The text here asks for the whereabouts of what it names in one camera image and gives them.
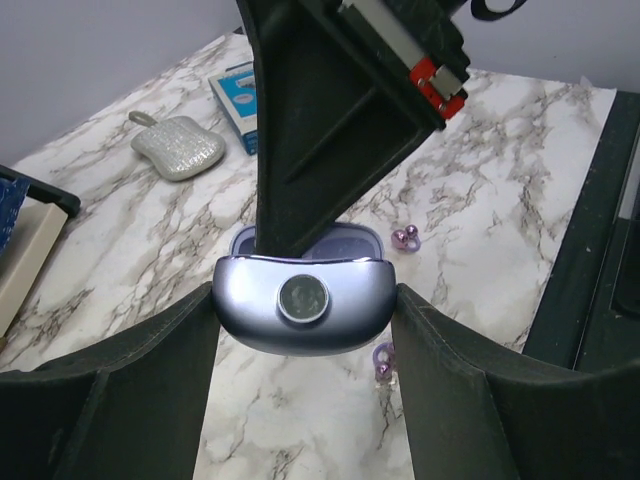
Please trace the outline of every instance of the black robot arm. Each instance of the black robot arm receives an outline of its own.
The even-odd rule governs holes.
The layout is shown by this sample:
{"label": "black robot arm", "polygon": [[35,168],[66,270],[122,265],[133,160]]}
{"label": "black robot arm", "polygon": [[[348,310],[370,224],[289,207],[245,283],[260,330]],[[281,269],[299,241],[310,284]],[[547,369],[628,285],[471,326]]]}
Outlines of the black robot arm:
{"label": "black robot arm", "polygon": [[[520,8],[490,11],[493,21]],[[238,0],[258,95],[257,253],[300,256],[463,106],[467,0]]]}

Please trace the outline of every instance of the white wall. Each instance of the white wall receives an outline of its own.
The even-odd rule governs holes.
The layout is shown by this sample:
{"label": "white wall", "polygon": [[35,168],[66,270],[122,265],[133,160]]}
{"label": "white wall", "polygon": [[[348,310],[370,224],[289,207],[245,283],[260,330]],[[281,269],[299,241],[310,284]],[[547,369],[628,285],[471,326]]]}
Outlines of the white wall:
{"label": "white wall", "polygon": [[0,1],[0,163],[240,24],[233,0]]}
{"label": "white wall", "polygon": [[528,0],[495,23],[467,4],[453,20],[473,67],[640,92],[640,0]]}

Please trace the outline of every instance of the gray veining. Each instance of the gray veining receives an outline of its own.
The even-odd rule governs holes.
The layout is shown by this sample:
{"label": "gray veining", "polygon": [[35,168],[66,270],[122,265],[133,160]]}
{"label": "gray veining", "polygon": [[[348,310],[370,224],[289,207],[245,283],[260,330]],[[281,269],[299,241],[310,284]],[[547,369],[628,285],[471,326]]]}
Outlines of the gray veining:
{"label": "gray veining", "polygon": [[[256,159],[206,79],[250,58],[244,37],[220,39],[18,163],[83,209],[10,332],[3,370],[93,344],[211,278],[254,220]],[[342,219],[381,235],[399,281],[521,350],[615,92],[478,71],[466,88],[449,127]],[[225,160],[193,181],[162,180],[129,147],[141,130],[131,110],[191,116],[226,139]],[[408,223],[421,231],[415,255],[390,244]],[[398,386],[376,388],[373,348],[285,358],[222,332],[194,478],[413,478]]]}

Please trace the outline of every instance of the red clip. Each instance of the red clip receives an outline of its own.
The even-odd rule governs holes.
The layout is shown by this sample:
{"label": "red clip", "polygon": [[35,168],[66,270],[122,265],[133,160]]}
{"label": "red clip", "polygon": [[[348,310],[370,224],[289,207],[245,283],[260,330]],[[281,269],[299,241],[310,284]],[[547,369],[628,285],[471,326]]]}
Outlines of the red clip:
{"label": "red clip", "polygon": [[436,74],[436,66],[429,57],[424,57],[411,70],[409,78],[418,90],[427,98],[429,103],[435,108],[445,120],[453,118],[453,116],[464,107],[464,98],[454,95],[448,102],[444,100],[438,91],[431,85],[429,79]]}

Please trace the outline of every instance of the circular button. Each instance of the circular button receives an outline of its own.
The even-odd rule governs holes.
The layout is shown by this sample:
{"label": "circular button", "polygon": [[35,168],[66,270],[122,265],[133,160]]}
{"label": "circular button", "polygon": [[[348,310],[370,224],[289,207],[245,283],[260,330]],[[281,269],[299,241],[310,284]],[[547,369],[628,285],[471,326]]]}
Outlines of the circular button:
{"label": "circular button", "polygon": [[291,277],[278,292],[278,308],[292,322],[311,323],[318,320],[328,306],[327,287],[311,275]]}

